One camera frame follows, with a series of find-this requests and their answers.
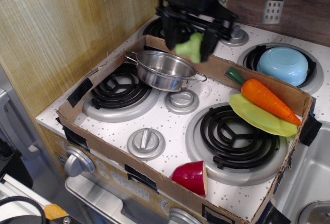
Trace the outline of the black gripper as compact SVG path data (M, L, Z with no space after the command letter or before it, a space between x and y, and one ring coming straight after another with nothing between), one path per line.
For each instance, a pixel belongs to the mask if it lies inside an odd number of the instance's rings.
M218 0L159 0L156 13L162 18L164 39L169 50L183 42L181 25L190 25L204 32L201 62L208 60L220 38L231 38L238 17Z

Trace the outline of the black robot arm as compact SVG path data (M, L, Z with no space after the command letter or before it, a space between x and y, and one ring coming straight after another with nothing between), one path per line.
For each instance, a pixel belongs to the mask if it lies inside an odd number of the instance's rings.
M180 42L182 26L191 26L203 34L202 62L208 60L219 40L231 39L238 18L218 0L159 0L156 14L162 19L164 39L169 49Z

